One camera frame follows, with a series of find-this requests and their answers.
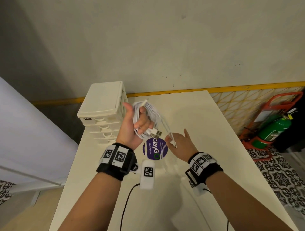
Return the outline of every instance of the cable connector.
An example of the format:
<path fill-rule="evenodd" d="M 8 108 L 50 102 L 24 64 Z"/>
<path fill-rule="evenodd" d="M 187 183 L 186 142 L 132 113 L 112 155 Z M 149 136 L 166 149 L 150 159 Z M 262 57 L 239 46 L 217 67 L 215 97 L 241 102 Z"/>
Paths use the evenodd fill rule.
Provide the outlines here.
<path fill-rule="evenodd" d="M 153 129 L 148 128 L 148 129 L 147 129 L 147 133 L 148 133 L 152 138 L 156 138 L 156 139 L 158 139 L 158 138 L 161 136 L 161 134 L 162 134 L 162 132 L 158 131 L 158 130 L 155 129 L 155 128 L 153 128 Z"/>

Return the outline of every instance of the wristband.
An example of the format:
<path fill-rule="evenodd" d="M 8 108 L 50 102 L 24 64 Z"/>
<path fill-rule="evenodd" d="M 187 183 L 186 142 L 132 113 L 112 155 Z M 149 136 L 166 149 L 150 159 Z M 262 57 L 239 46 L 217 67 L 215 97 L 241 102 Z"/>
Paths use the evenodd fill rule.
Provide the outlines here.
<path fill-rule="evenodd" d="M 206 179 L 218 171 L 224 171 L 216 160 L 205 152 L 195 153 L 189 160 L 190 169 L 185 173 L 191 182 L 197 186 L 200 183 L 206 183 Z"/>
<path fill-rule="evenodd" d="M 127 175 L 131 166 L 137 163 L 135 153 L 126 145 L 114 143 L 108 146 L 99 160 L 97 172 L 104 172 L 120 181 Z"/>

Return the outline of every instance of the red metal frame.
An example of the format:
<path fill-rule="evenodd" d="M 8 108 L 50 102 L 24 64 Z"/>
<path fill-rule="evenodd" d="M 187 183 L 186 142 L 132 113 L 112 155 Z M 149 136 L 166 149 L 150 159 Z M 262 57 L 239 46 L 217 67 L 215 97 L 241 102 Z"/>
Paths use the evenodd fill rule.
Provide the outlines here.
<path fill-rule="evenodd" d="M 277 97 L 281 97 L 281 96 L 285 96 L 285 95 L 298 95 L 297 97 L 295 97 L 292 101 L 285 101 L 285 102 L 282 102 L 281 104 L 278 104 L 278 105 L 274 105 L 272 106 L 271 105 L 271 102 L 277 98 Z M 275 95 L 273 97 L 271 97 L 267 103 L 265 103 L 262 108 L 258 111 L 258 113 L 256 114 L 256 116 L 254 117 L 254 119 L 249 123 L 248 127 L 251 128 L 254 124 L 254 121 L 256 120 L 256 118 L 258 117 L 258 115 L 262 112 L 262 111 L 278 111 L 278 110 L 283 110 L 284 112 L 288 111 L 289 109 L 291 109 L 295 104 L 296 102 L 303 96 L 303 92 L 301 91 L 298 91 L 298 92 L 290 92 L 290 93 L 283 93 L 283 94 L 278 94 L 278 95 Z M 242 144 L 244 145 L 245 149 L 250 149 L 250 148 L 253 148 L 253 149 L 256 149 L 256 150 L 261 150 L 261 151 L 267 151 L 267 153 L 269 154 L 269 156 L 267 158 L 261 158 L 261 159 L 253 159 L 255 162 L 256 161 L 262 161 L 262 160 L 270 160 L 272 159 L 272 154 L 269 152 L 268 150 L 268 147 L 273 143 L 273 141 L 269 142 L 269 141 L 265 141 L 265 140 L 262 140 L 260 139 L 259 137 L 254 137 L 252 138 L 251 140 L 248 140 L 246 141 L 246 135 L 248 134 L 248 129 L 244 129 L 242 131 L 242 133 L 240 134 L 239 138 L 242 142 Z M 260 142 L 263 142 L 263 143 L 266 143 L 267 146 L 264 148 L 264 149 L 259 149 L 259 148 L 255 148 L 254 146 L 251 145 L 251 143 L 254 141 L 254 140 L 258 140 Z"/>

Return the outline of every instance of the hand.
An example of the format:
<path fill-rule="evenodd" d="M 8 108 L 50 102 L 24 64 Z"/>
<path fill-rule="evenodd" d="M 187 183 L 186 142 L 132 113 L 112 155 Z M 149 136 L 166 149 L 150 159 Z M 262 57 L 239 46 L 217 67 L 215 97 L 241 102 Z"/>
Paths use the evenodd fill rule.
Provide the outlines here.
<path fill-rule="evenodd" d="M 198 150 L 193 144 L 190 135 L 188 134 L 188 131 L 186 129 L 184 129 L 183 131 L 185 137 L 179 133 L 173 133 L 173 137 L 176 141 L 177 147 L 170 143 L 172 139 L 169 135 L 165 137 L 165 142 L 168 148 L 175 156 L 177 156 L 180 160 L 188 162 L 192 155 L 198 152 Z"/>
<path fill-rule="evenodd" d="M 150 121 L 146 115 L 145 107 L 140 107 L 140 119 L 133 124 L 132 118 L 134 116 L 134 111 L 132 105 L 129 103 L 123 103 L 123 105 L 126 107 L 127 112 L 123 119 L 119 134 L 117 135 L 116 142 L 135 150 L 143 140 L 136 135 L 134 128 L 140 128 L 138 133 L 142 134 L 148 128 L 153 128 L 155 124 Z"/>

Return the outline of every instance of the yellow trim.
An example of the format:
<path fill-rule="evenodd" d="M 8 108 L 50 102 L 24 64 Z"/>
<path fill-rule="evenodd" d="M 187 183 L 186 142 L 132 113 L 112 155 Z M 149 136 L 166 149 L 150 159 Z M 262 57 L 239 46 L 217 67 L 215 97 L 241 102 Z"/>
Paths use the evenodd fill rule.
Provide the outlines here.
<path fill-rule="evenodd" d="M 127 97 L 172 94 L 172 93 L 182 93 L 182 92 L 192 92 L 192 91 L 208 91 L 209 93 L 215 93 L 215 92 L 230 92 L 230 91 L 251 91 L 251 90 L 287 88 L 287 87 L 303 87 L 303 86 L 305 86 L 305 81 L 277 83 L 277 84 L 245 85 L 245 86 L 234 86 L 234 87 L 212 87 L 212 88 L 198 88 L 198 89 L 174 90 L 174 91 L 130 93 L 127 94 Z M 34 106 L 56 106 L 56 105 L 66 105 L 66 104 L 77 104 L 77 103 L 82 103 L 84 99 L 85 97 L 74 98 L 74 99 L 33 101 L 32 104 Z"/>

